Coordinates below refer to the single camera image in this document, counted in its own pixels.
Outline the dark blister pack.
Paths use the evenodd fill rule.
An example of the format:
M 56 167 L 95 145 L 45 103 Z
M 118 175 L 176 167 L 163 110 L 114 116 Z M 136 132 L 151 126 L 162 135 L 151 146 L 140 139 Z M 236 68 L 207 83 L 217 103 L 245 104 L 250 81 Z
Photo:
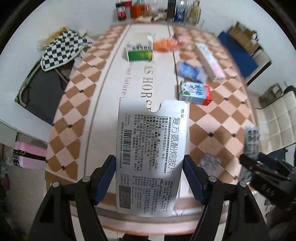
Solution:
M 259 153 L 259 129 L 257 126 L 244 127 L 244 150 L 243 154 L 257 161 Z M 252 173 L 242 165 L 239 180 L 246 183 L 251 181 Z

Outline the silver blister pack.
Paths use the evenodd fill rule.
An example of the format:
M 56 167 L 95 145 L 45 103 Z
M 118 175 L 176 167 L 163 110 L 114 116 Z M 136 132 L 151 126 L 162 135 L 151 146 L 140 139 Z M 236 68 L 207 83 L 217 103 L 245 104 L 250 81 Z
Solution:
M 210 176 L 217 176 L 220 172 L 221 167 L 221 160 L 216 156 L 206 153 L 200 160 L 198 166 L 203 168 L 205 172 Z

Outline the silver medicine box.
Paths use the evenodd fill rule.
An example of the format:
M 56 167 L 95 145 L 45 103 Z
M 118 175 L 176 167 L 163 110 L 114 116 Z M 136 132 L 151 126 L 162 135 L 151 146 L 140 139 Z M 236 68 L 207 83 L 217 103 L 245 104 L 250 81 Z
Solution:
M 165 100 L 153 112 L 141 98 L 120 99 L 115 173 L 119 213 L 172 215 L 186 150 L 189 109 L 187 102 Z

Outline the blue red milk carton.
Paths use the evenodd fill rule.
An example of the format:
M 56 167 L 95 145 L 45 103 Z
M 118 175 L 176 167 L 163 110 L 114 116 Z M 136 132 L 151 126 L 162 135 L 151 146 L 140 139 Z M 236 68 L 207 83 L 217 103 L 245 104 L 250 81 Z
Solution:
M 180 101 L 191 104 L 208 106 L 213 100 L 210 92 L 211 89 L 208 85 L 191 81 L 181 81 L 178 98 Z

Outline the white pink toothpaste box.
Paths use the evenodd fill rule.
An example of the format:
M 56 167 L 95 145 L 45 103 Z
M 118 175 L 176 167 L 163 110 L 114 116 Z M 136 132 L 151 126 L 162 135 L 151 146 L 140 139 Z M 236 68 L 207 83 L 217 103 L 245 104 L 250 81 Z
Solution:
M 223 81 L 226 78 L 226 75 L 209 48 L 205 44 L 199 42 L 196 42 L 195 46 L 196 54 L 206 70 L 209 79 L 213 82 Z

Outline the blue wrapper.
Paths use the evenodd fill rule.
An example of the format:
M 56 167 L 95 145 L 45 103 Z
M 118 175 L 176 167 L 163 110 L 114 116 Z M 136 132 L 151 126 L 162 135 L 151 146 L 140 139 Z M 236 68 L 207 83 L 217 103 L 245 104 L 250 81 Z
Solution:
M 192 82 L 204 84 L 207 80 L 207 74 L 201 66 L 192 66 L 187 62 L 179 61 L 176 65 L 176 70 L 178 76 Z

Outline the orange snack wrapper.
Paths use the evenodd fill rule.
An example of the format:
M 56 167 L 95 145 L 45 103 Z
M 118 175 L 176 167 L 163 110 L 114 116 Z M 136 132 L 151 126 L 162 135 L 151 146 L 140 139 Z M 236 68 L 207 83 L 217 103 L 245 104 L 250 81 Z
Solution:
M 178 41 L 175 38 L 163 38 L 153 43 L 154 50 L 159 52 L 174 51 L 178 47 Z

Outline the green white medicine box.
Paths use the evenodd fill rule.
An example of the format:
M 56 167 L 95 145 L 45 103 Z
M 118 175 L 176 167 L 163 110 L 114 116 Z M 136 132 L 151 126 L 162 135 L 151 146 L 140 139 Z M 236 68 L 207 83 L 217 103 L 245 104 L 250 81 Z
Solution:
M 132 33 L 125 42 L 127 60 L 152 61 L 154 58 L 154 35 L 151 33 Z

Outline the white padded chair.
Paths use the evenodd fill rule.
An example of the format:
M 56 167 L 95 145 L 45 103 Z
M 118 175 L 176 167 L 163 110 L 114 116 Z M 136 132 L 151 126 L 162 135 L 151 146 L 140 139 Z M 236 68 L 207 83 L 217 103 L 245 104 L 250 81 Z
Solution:
M 261 152 L 271 152 L 295 144 L 295 92 L 289 91 L 268 106 L 256 109 Z

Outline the pink suitcase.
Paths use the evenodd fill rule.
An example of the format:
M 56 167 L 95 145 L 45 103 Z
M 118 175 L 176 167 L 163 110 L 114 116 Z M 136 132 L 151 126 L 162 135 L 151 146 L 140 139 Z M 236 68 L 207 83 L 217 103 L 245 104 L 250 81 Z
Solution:
M 41 170 L 46 166 L 46 155 L 45 148 L 16 141 L 13 149 L 13 164 L 20 168 Z

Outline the blue board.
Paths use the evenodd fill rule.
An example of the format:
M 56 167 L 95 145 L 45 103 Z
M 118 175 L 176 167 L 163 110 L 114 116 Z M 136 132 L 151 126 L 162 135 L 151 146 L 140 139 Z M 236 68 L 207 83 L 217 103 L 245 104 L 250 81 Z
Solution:
M 247 78 L 258 67 L 255 60 L 228 33 L 222 31 L 218 39 L 227 48 L 244 78 Z

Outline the cardboard box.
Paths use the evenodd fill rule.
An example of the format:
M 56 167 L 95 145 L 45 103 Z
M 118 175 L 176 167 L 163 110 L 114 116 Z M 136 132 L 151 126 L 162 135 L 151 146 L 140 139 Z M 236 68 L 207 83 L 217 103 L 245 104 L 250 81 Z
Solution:
M 249 54 L 254 54 L 260 47 L 259 37 L 255 30 L 250 30 L 241 24 L 239 21 L 232 26 L 229 31 L 229 35 L 237 41 Z

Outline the black white checkered cloth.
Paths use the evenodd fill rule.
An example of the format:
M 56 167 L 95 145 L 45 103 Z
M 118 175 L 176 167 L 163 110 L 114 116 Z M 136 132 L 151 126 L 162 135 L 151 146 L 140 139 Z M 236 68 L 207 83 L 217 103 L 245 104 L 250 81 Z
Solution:
M 43 71 L 55 69 L 73 60 L 84 48 L 93 46 L 92 42 L 73 30 L 60 34 L 44 51 L 40 65 Z

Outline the black bottle box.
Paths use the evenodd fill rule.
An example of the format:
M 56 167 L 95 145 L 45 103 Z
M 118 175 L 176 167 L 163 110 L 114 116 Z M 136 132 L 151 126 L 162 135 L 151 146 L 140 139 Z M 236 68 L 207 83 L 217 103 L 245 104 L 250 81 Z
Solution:
M 173 22 L 176 11 L 176 0 L 168 0 L 167 18 L 168 22 Z

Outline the cola bottle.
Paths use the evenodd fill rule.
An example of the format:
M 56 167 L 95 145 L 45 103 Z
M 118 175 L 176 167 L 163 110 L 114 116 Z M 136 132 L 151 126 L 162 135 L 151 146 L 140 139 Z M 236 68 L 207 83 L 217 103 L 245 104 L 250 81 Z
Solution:
M 126 19 L 126 11 L 125 11 L 125 5 L 124 3 L 116 3 L 116 13 L 117 13 L 117 18 L 119 21 L 124 21 Z

